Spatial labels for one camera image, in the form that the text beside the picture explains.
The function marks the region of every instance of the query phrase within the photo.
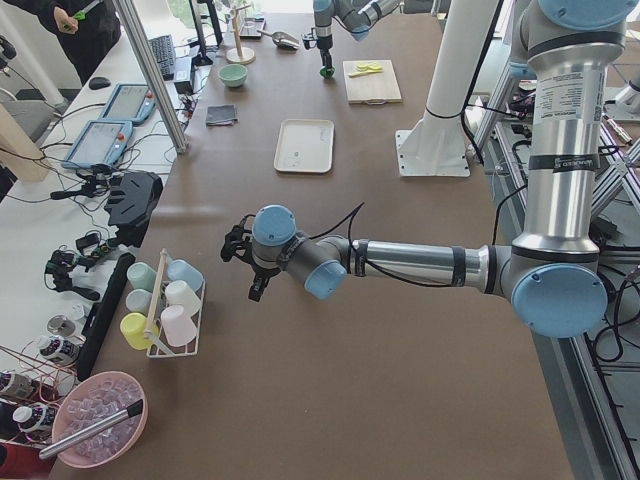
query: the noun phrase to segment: green bowl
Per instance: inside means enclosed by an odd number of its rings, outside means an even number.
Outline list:
[[[247,79],[247,67],[239,64],[225,65],[218,72],[218,77],[227,87],[239,87]]]

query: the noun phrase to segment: brown table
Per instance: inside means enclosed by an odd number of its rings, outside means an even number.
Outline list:
[[[269,17],[270,30],[295,35],[311,25]],[[224,89],[214,68],[140,256],[156,264],[167,247],[205,274],[200,352],[148,360],[129,349],[117,328],[122,301],[95,371],[140,380],[146,429],[120,459],[95,471],[58,462],[51,478],[572,478],[531,335],[504,300],[350,277],[319,301],[282,274],[254,303],[250,268],[220,260],[230,227],[272,203],[308,233],[366,201],[356,238],[469,248],[491,239],[481,168],[468,179],[398,175],[394,132],[422,115],[436,22],[393,15],[362,43],[334,30],[336,66],[392,59],[404,103],[350,106],[340,72],[318,75],[317,51],[278,51],[268,39],[251,44],[257,60],[243,88]],[[238,124],[205,127],[206,107],[223,103],[237,104]],[[331,172],[274,170],[280,122],[291,118],[335,123]]]

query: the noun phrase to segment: keyboard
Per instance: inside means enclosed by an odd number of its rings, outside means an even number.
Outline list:
[[[173,40],[171,35],[162,35],[161,37],[149,40],[149,46],[156,57],[156,62],[160,67],[162,78],[165,80],[173,80],[175,73],[176,52],[173,48]]]

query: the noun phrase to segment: person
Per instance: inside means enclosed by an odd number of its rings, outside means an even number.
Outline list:
[[[53,33],[65,55],[85,84],[109,50],[120,39],[120,21],[111,0],[104,0],[84,20],[73,15],[91,0],[5,0],[38,17],[40,24]]]

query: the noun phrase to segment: pink bowl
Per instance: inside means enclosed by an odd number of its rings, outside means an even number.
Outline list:
[[[138,440],[138,438],[142,434],[142,430],[144,430],[144,425],[147,423],[147,415],[149,414],[149,409],[147,407],[147,397],[145,396],[140,383],[138,383],[138,381],[135,378],[133,378],[131,375],[124,372],[98,373],[93,377],[87,378],[84,382],[82,382],[80,385],[74,388],[71,391],[71,393],[69,393],[69,395],[65,397],[64,401],[62,402],[62,405],[60,406],[60,410],[58,410],[58,414],[56,415],[56,418],[53,422],[53,429],[51,431],[51,437],[53,442],[57,442],[58,440],[60,440],[60,436],[72,421],[69,414],[67,413],[67,405],[69,404],[69,402],[71,402],[71,400],[82,400],[84,398],[87,398],[87,396],[89,395],[89,390],[91,390],[94,386],[101,385],[107,379],[111,379],[113,382],[116,382],[118,379],[123,379],[123,380],[126,380],[127,382],[137,385],[140,388],[142,400],[144,402],[142,407],[142,414],[140,415],[140,423],[138,423],[138,427],[133,432],[133,435],[131,436],[129,441],[125,444],[125,446],[122,447],[120,450],[118,450],[114,455],[112,455],[111,457],[107,458],[102,462],[94,463],[93,461],[91,461],[90,458],[76,453],[73,447],[68,448],[63,452],[60,452],[58,454],[58,458],[62,460],[64,463],[66,463],[67,465],[69,465],[70,467],[92,468],[92,467],[97,467],[99,465],[103,465],[115,458],[118,458],[120,455],[122,455],[127,450],[129,450],[133,446],[133,444],[136,442],[136,440]]]

